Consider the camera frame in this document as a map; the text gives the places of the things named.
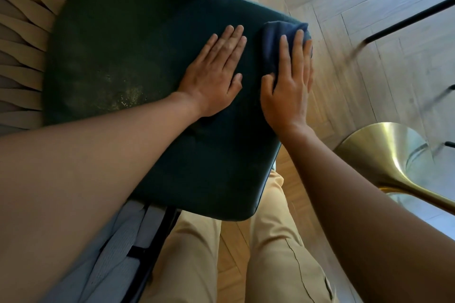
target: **beige trousers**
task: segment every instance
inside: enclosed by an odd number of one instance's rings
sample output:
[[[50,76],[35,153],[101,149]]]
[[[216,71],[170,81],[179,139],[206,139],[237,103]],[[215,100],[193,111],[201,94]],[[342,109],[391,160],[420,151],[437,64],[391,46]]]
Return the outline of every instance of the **beige trousers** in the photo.
[[[271,171],[251,218],[246,303],[337,302],[327,278],[305,249]],[[141,302],[215,303],[221,221],[182,212],[166,239]]]

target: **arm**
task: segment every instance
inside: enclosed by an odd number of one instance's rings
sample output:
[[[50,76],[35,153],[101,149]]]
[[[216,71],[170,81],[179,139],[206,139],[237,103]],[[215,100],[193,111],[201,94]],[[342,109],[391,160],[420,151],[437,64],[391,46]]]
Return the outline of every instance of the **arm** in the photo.
[[[0,138],[0,301],[36,301],[190,124],[226,108],[243,27],[213,35],[177,92],[150,104]]]
[[[319,140],[305,122],[311,42],[280,42],[279,77],[263,77],[265,118],[291,156],[327,239],[366,302],[447,302],[455,242],[388,198]]]

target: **dark green seat cushion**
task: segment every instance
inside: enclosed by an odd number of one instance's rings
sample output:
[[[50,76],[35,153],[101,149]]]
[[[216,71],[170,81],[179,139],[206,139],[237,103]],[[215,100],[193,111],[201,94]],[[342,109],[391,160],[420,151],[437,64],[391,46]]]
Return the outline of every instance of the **dark green seat cushion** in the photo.
[[[68,0],[49,42],[46,124],[162,99],[212,33],[242,24],[248,43],[232,105],[187,128],[132,197],[223,220],[254,214],[280,143],[259,103],[261,28],[298,23],[246,0]]]

